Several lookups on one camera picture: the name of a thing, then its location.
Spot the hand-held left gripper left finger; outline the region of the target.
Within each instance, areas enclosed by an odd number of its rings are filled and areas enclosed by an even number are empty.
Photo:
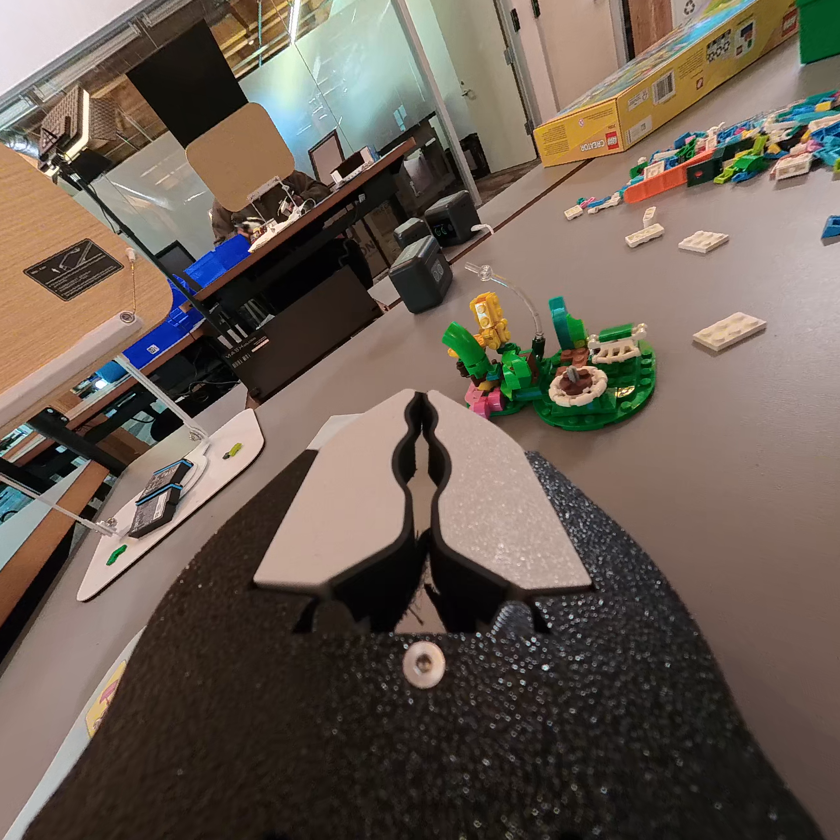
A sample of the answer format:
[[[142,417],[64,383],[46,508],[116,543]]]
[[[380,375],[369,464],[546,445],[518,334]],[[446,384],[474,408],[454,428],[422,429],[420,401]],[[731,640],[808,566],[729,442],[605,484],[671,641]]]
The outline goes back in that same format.
[[[260,590],[304,598],[294,634],[432,631],[428,515],[411,488],[426,407],[399,391],[313,456],[254,576]]]

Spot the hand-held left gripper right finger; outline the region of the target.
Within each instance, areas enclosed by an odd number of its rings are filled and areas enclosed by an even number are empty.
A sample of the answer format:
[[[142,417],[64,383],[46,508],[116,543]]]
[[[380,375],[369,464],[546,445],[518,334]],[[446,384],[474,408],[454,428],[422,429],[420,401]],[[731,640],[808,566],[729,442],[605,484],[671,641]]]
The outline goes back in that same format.
[[[425,395],[436,489],[428,530],[437,612],[448,632],[489,625],[507,602],[578,594],[592,578],[522,447],[441,392]]]

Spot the green lego garden model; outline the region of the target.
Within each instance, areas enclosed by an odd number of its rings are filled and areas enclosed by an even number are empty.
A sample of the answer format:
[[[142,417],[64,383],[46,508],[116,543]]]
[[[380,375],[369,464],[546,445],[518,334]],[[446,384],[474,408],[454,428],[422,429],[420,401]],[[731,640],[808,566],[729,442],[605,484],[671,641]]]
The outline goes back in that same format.
[[[449,324],[442,343],[467,380],[465,404],[471,412],[491,419],[532,406],[547,425],[578,432],[621,423],[648,402],[657,365],[644,323],[589,333],[564,298],[553,297],[549,313],[559,349],[547,354],[541,318],[524,292],[490,266],[466,268],[479,280],[514,292],[529,309],[535,328],[528,349],[515,343],[494,290],[469,304],[476,333],[458,322]]]

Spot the lego instruction booklet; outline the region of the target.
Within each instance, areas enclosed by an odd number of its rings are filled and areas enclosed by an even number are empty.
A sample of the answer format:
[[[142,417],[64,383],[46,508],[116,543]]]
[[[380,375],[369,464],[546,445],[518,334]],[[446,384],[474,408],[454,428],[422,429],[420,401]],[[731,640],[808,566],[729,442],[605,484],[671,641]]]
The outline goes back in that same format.
[[[127,666],[127,659],[123,659],[115,665],[110,674],[105,678],[99,691],[94,696],[85,715],[85,725],[89,739],[99,730],[104,717],[106,716],[112,701],[116,695],[120,680]]]

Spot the yellow lego set box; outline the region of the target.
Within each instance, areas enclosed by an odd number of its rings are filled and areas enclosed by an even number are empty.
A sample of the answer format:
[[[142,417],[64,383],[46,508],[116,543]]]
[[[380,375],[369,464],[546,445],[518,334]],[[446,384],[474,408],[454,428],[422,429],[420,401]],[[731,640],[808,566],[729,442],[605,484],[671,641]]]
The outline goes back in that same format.
[[[538,126],[542,164],[628,150],[798,32],[794,1],[711,3]]]

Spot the pile of loose lego pieces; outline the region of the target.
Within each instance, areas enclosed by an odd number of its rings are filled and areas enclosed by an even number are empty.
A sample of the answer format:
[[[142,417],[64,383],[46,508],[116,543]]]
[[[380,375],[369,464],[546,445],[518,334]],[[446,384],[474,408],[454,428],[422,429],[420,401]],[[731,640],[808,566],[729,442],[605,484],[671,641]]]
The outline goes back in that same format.
[[[683,133],[670,148],[639,158],[630,170],[626,184],[612,195],[582,197],[577,204],[582,205],[583,214],[598,214],[624,203],[623,193],[627,186],[672,169],[707,151],[714,151],[711,160],[691,167],[688,183],[682,186],[739,184],[765,172],[776,181],[786,181],[807,175],[820,165],[837,179],[839,92],[818,93],[732,126],[721,122],[704,132]]]

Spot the black equipment case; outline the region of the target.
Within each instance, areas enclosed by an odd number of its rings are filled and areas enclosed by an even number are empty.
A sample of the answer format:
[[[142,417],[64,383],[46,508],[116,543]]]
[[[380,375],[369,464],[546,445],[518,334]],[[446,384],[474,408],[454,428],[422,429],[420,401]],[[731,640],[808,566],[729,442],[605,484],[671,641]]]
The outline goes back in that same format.
[[[263,403],[381,315],[369,291],[344,266],[222,357]]]

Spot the blue plastic bin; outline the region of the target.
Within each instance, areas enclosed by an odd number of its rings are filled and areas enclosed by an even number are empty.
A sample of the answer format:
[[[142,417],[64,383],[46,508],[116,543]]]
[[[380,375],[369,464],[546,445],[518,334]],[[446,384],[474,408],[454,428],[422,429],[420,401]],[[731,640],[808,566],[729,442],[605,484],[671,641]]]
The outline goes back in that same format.
[[[186,267],[185,273],[200,288],[205,288],[247,259],[250,246],[246,236],[236,234]]]
[[[142,370],[162,357],[165,351],[189,338],[199,321],[186,318],[182,321],[167,319],[137,342],[129,346],[122,355],[131,365]]]

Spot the dark wooden desk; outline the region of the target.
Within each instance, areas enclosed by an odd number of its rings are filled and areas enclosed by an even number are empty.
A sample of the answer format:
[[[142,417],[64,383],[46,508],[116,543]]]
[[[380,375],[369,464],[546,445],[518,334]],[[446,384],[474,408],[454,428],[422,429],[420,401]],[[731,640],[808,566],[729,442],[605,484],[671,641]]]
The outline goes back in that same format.
[[[398,200],[397,175],[406,154],[417,148],[409,138],[355,176],[330,198],[284,227],[267,244],[216,278],[194,296],[188,305],[204,312],[219,303],[235,310],[278,282],[288,272],[315,254],[329,241],[363,221],[375,209],[389,203],[398,222],[407,219]]]

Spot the cardboard box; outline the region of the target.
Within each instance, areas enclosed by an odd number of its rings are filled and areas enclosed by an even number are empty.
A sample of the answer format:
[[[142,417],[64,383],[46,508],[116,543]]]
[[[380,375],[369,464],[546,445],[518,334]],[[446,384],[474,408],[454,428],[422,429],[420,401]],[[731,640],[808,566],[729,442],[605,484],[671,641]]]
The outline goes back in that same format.
[[[402,222],[395,215],[396,200],[388,199],[366,214],[352,228],[352,238],[374,275],[382,273],[402,252],[393,232]]]

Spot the brown wooden desk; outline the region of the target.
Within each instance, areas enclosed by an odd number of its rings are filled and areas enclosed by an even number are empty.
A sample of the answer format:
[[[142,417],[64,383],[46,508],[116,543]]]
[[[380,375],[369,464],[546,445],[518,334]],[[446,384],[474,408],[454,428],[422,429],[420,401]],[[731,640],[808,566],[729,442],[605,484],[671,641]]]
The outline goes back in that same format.
[[[106,468],[89,462],[60,479],[1,526],[1,622],[13,614],[49,557],[77,522],[52,509],[56,504],[80,516],[108,477]]]

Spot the white open box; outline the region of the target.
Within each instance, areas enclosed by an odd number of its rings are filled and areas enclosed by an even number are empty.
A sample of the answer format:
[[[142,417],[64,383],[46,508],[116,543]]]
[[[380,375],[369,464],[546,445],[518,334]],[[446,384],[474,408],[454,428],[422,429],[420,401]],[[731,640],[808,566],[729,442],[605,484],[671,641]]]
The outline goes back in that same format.
[[[378,157],[376,152],[374,150],[372,151],[368,146],[354,152],[332,171],[331,177],[334,187],[336,189],[341,188],[355,177],[372,168],[377,161]]]

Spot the dark framed white panel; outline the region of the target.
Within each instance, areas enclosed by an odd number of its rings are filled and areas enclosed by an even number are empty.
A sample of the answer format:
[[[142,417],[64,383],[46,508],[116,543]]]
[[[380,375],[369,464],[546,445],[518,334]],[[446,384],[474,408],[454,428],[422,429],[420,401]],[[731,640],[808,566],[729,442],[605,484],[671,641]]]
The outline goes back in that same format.
[[[345,160],[340,133],[332,130],[308,151],[313,174],[317,181],[334,185],[333,173]]]

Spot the studio light with grid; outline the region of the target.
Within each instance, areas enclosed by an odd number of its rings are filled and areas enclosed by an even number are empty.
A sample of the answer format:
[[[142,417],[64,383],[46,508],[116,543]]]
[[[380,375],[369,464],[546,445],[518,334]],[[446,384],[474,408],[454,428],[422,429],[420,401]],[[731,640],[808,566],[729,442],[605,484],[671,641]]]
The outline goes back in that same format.
[[[96,149],[118,138],[118,119],[113,103],[94,98],[76,85],[43,119],[38,159],[42,166],[47,166],[57,155],[72,161],[80,152]]]

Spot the wooden support post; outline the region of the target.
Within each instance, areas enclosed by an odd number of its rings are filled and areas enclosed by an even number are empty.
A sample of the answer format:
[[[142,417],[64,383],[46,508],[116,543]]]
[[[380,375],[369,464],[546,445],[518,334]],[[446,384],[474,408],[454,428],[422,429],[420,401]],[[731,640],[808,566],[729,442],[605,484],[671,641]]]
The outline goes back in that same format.
[[[685,1],[627,1],[633,55],[639,56],[685,20]]]

